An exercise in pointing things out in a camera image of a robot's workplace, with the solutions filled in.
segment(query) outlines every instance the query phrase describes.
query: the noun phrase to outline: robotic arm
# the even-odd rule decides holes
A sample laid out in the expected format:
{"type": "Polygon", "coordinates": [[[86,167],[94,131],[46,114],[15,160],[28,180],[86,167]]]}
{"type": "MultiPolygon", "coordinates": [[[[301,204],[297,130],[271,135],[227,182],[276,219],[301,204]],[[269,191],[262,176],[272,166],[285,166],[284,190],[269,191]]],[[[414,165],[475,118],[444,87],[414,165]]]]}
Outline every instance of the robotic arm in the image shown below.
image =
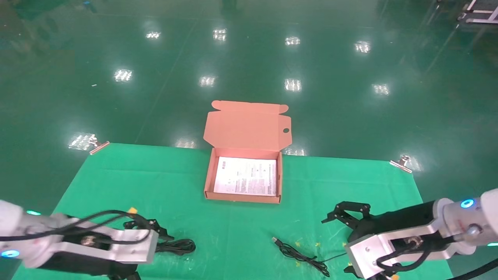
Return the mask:
{"type": "MultiPolygon", "coordinates": [[[[27,268],[106,275],[111,280],[139,280],[137,265],[151,263],[155,252],[161,251],[158,249],[171,248],[168,246],[172,243],[158,244],[158,239],[174,239],[156,220],[137,214],[109,210],[84,219],[60,213],[47,217],[28,214],[3,200],[0,225],[0,252],[4,258],[21,259],[27,268]],[[116,216],[100,224],[89,222],[108,214],[116,216]],[[124,230],[105,226],[123,217],[133,219],[124,223],[124,230]]],[[[195,250],[193,242],[189,246],[195,250]]],[[[178,255],[184,253],[190,252],[176,251],[178,255]]]]}
{"type": "Polygon", "coordinates": [[[322,223],[336,219],[353,229],[346,245],[352,266],[344,271],[358,278],[390,279],[425,260],[471,255],[476,246],[498,242],[498,189],[479,198],[442,198],[375,216],[368,204],[344,201],[322,223]],[[362,213],[363,218],[346,211],[362,213]]]}

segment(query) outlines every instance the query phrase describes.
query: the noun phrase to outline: box lid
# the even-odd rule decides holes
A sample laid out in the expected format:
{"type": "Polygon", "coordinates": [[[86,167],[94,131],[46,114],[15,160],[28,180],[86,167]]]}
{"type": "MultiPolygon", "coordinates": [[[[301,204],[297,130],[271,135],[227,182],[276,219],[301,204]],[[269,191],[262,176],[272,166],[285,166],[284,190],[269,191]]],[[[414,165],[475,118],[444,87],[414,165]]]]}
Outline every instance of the box lid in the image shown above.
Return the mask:
{"type": "Polygon", "coordinates": [[[215,100],[204,140],[216,148],[280,151],[292,144],[287,105],[215,100]]]}

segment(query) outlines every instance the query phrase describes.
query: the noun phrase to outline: black cable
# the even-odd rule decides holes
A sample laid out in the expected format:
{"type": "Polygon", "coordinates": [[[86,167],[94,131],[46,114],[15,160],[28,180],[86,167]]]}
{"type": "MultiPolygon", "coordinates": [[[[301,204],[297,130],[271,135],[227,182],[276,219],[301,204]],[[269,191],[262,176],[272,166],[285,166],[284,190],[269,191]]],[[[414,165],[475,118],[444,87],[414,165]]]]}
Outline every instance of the black cable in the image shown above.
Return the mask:
{"type": "Polygon", "coordinates": [[[84,232],[90,231],[92,229],[104,226],[104,225],[106,225],[114,220],[117,220],[117,219],[120,219],[123,217],[128,217],[130,219],[133,219],[138,224],[145,227],[145,229],[148,229],[148,233],[145,235],[145,237],[143,237],[139,240],[134,240],[134,241],[117,241],[117,240],[101,240],[101,239],[97,240],[96,239],[96,242],[105,243],[105,244],[132,245],[132,244],[138,244],[140,242],[143,242],[149,237],[150,231],[152,230],[152,227],[148,223],[148,221],[145,218],[143,218],[142,216],[140,216],[138,214],[131,214],[131,213],[128,213],[125,211],[120,211],[120,210],[106,210],[106,211],[101,211],[101,212],[92,214],[92,215],[85,217],[83,219],[80,219],[74,223],[68,224],[68,225],[61,227],[61,228],[56,228],[54,230],[49,230],[49,231],[35,233],[35,234],[27,234],[27,235],[22,235],[22,236],[0,236],[0,242],[32,240],[32,239],[46,237],[49,235],[74,235],[74,234],[84,233],[84,232]],[[80,225],[84,222],[90,221],[90,220],[95,219],[97,217],[109,215],[109,214],[117,214],[117,216],[110,218],[102,223],[96,224],[95,226],[92,226],[89,228],[78,228],[77,227],[78,225],[80,225]]]}
{"type": "Polygon", "coordinates": [[[158,243],[156,253],[170,252],[182,256],[195,251],[195,243],[190,239],[179,239],[171,242],[158,243]]]}
{"type": "Polygon", "coordinates": [[[422,255],[418,258],[418,260],[414,261],[410,265],[392,267],[392,266],[387,266],[387,265],[383,264],[382,262],[385,262],[385,261],[390,260],[392,258],[399,257],[399,256],[405,254],[406,252],[412,250],[413,248],[415,248],[415,246],[417,246],[415,242],[410,242],[406,248],[399,250],[399,251],[394,251],[389,255],[385,255],[383,257],[378,258],[377,259],[377,266],[383,270],[392,271],[392,272],[405,272],[405,271],[414,270],[415,268],[419,267],[427,259],[427,257],[429,257],[429,255],[431,254],[430,244],[424,249],[422,255]]]}
{"type": "Polygon", "coordinates": [[[493,261],[481,266],[480,268],[478,269],[474,269],[473,271],[470,271],[470,272],[467,272],[465,274],[462,274],[460,276],[457,276],[457,277],[453,277],[451,279],[448,279],[448,280],[468,280],[468,279],[472,279],[474,277],[477,277],[481,274],[484,274],[494,268],[498,267],[498,259],[494,259],[493,261]]]}
{"type": "Polygon", "coordinates": [[[281,242],[280,239],[275,238],[275,237],[273,237],[272,239],[275,242],[275,244],[278,246],[278,248],[280,249],[280,251],[282,252],[282,254],[284,256],[286,256],[288,258],[296,259],[300,262],[307,262],[310,265],[312,265],[314,268],[316,268],[319,272],[321,272],[323,275],[325,275],[326,277],[330,277],[330,273],[328,271],[328,267],[325,264],[325,262],[330,261],[330,260],[335,259],[335,258],[338,258],[340,256],[344,256],[347,254],[347,253],[344,253],[344,254],[340,254],[337,256],[333,256],[333,257],[326,259],[326,260],[323,260],[323,261],[316,261],[315,260],[316,256],[314,256],[312,258],[307,257],[307,256],[301,254],[300,252],[298,252],[294,247],[290,246],[289,244],[281,242]]]}

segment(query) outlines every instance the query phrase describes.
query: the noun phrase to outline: green cloth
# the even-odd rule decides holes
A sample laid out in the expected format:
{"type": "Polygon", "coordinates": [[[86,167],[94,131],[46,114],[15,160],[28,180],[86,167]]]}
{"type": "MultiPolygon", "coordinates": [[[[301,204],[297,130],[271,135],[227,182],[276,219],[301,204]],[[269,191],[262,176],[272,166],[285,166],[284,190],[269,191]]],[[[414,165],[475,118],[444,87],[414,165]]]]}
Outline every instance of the green cloth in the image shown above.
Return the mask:
{"type": "MultiPolygon", "coordinates": [[[[280,204],[207,200],[203,188],[209,155],[208,150],[113,143],[88,157],[55,212],[84,217],[135,207],[176,239],[195,241],[192,254],[161,253],[153,264],[140,265],[143,280],[311,280],[325,277],[284,257],[273,236],[322,260],[343,253],[351,232],[339,221],[320,223],[337,203],[366,202],[372,214],[380,214],[422,202],[412,175],[388,162],[303,156],[283,158],[280,204]]],[[[122,228],[122,222],[113,226],[122,228]]],[[[330,279],[355,279],[343,273],[348,262],[347,256],[327,262],[330,279]]],[[[446,261],[430,261],[401,273],[400,279],[451,276],[446,261]]],[[[101,277],[21,267],[13,279],[101,277]]]]}

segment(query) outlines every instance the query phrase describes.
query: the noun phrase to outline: open cardboard box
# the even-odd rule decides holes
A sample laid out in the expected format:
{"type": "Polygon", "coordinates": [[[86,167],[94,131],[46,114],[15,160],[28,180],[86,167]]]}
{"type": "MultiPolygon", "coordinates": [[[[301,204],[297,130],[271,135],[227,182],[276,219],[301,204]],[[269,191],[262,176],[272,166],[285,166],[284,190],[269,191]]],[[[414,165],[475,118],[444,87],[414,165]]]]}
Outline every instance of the open cardboard box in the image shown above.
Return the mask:
{"type": "Polygon", "coordinates": [[[207,199],[280,203],[282,197],[282,150],[292,143],[287,105],[215,100],[219,111],[208,113],[204,140],[213,145],[204,187],[207,199]],[[276,196],[214,192],[220,156],[276,159],[276,196]]]}

